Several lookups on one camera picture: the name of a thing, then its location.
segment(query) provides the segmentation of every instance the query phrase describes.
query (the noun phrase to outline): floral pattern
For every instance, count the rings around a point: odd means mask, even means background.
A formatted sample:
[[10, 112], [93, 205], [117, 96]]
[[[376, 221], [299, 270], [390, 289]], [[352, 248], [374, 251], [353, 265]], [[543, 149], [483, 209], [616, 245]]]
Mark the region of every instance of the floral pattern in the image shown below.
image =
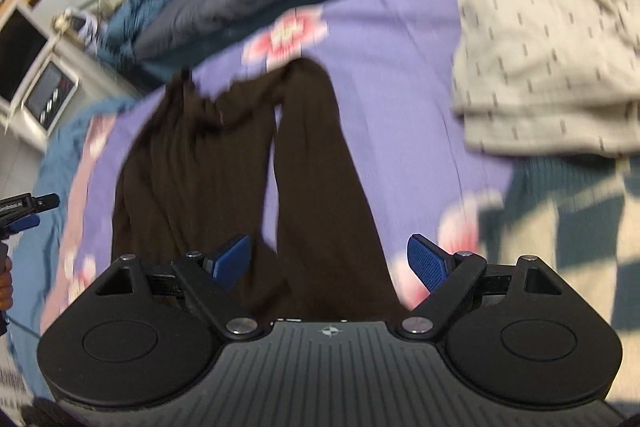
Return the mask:
[[91, 285], [95, 280], [95, 276], [95, 259], [91, 256], [87, 256], [84, 258], [84, 262], [82, 263], [82, 269], [79, 270], [69, 283], [67, 305], [71, 305], [71, 303], [75, 301], [88, 286]]
[[[462, 201], [450, 206], [440, 218], [436, 243], [449, 253], [472, 251], [481, 253], [479, 215], [487, 208], [502, 208], [502, 195], [498, 190], [487, 189], [467, 194]], [[389, 274], [402, 304], [409, 310], [429, 296], [409, 266], [406, 252], [398, 252], [389, 262]]]
[[242, 61], [251, 63], [266, 58], [267, 71], [271, 71], [302, 56], [302, 49], [318, 44], [329, 33], [321, 14], [322, 9], [315, 6], [285, 12], [273, 26], [244, 46]]

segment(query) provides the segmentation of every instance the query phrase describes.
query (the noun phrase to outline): bed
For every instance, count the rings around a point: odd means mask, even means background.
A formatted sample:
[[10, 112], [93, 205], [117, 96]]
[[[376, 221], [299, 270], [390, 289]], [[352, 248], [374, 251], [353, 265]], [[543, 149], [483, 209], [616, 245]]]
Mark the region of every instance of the bed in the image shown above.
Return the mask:
[[[303, 28], [302, 32], [286, 45], [274, 46], [280, 42], [279, 32], [292, 24]], [[625, 219], [633, 220], [634, 160], [628, 161], [627, 167], [612, 168], [593, 158], [573, 163], [553, 158], [514, 162], [467, 151], [462, 125], [449, 110], [451, 57], [459, 38], [456, 0], [333, 0], [286, 12], [274, 25], [207, 59], [194, 71], [194, 79], [202, 92], [215, 96], [233, 79], [250, 78], [290, 58], [306, 55], [318, 61], [334, 84], [343, 133], [401, 301], [412, 307], [428, 294], [406, 261], [406, 242], [412, 233], [434, 239], [450, 252], [485, 253], [494, 262], [511, 263], [522, 253], [539, 255], [607, 320], [619, 326], [625, 360], [610, 399], [622, 407], [637, 408], [640, 394], [635, 386], [635, 357], [640, 325], [634, 323], [638, 309], [632, 294], [623, 285], [633, 280], [636, 262], [616, 279], [618, 264], [623, 264], [618, 258], [629, 264], [626, 261], [632, 257], [626, 252], [632, 250], [633, 227], [626, 226], [626, 247], [618, 248], [616, 256], [604, 255], [607, 268], [601, 272], [603, 256], [596, 250], [610, 251], [612, 233], [598, 235], [602, 244], [588, 244], [591, 257], [576, 253], [585, 247], [585, 227], [607, 210], [596, 209], [586, 220], [578, 219], [577, 225], [561, 226], [557, 219], [575, 213], [575, 205], [568, 204], [571, 201], [587, 198], [591, 203], [585, 208], [597, 206], [588, 194], [602, 195], [593, 187], [603, 185], [609, 192], [602, 201], [614, 200], [618, 206], [620, 198], [629, 201], [625, 206], [629, 217]], [[111, 211], [117, 177], [136, 134], [161, 97], [159, 90], [120, 114], [100, 148], [87, 181], [79, 248], [70, 263], [76, 294], [111, 261]], [[579, 183], [560, 189], [566, 185], [562, 176]], [[541, 182], [529, 188], [532, 180]], [[38, 188], [49, 186], [41, 182]], [[58, 189], [65, 198], [68, 185]], [[523, 192], [530, 197], [523, 198]], [[262, 233], [272, 247], [276, 246], [277, 203], [271, 168]], [[14, 268], [17, 294], [12, 315], [34, 332], [40, 331], [42, 309], [56, 284], [59, 258], [55, 240], [60, 238], [64, 219], [56, 215], [51, 222], [43, 221], [35, 232], [44, 240], [25, 235], [15, 254], [23, 261]], [[615, 220], [609, 228], [615, 229]], [[44, 254], [37, 261], [41, 268], [33, 273], [26, 259], [28, 252], [38, 248]], [[574, 254], [570, 262], [565, 261], [567, 250]], [[623, 296], [616, 295], [616, 285]], [[610, 305], [600, 300], [604, 287]], [[15, 359], [33, 392], [49, 396], [37, 368], [36, 335], [12, 328], [11, 341]]]
[[8, 314], [10, 319], [15, 319], [19, 324], [10, 328], [8, 348], [17, 362], [18, 370], [35, 394], [43, 392], [42, 386], [37, 383], [33, 385], [30, 378], [37, 367], [34, 369], [31, 359], [22, 360], [15, 346], [28, 343], [33, 348], [35, 360], [39, 317], [55, 277], [59, 241], [66, 223], [66, 200], [84, 149], [87, 130], [95, 115], [118, 113], [134, 103], [129, 99], [106, 100], [85, 110], [50, 137], [47, 153], [40, 165], [33, 193], [42, 195], [55, 192], [61, 204], [56, 210], [43, 213], [40, 226], [24, 233], [14, 250], [15, 306]]

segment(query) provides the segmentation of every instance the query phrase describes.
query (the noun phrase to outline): purple bedsheet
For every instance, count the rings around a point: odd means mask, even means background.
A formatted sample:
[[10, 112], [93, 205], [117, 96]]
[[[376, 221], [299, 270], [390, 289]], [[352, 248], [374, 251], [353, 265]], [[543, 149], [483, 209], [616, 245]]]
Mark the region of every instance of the purple bedsheet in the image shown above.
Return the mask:
[[[303, 54], [332, 79], [346, 142], [399, 289], [409, 277], [406, 242], [412, 233], [449, 250], [473, 248], [475, 208], [499, 204], [512, 165], [466, 151], [461, 123], [450, 113], [450, 64], [460, 36], [456, 0], [334, 0], [319, 8], [324, 31], [311, 44], [303, 42]], [[250, 39], [251, 53], [249, 44], [239, 44], [204, 62], [194, 72], [202, 92], [215, 96], [233, 79], [263, 72], [266, 58], [255, 43], [271, 41], [259, 37]], [[114, 126], [89, 184], [77, 267], [87, 255], [95, 257], [98, 274], [110, 263], [116, 180], [161, 96], [151, 95]], [[272, 246], [277, 209], [271, 169], [263, 232]]]

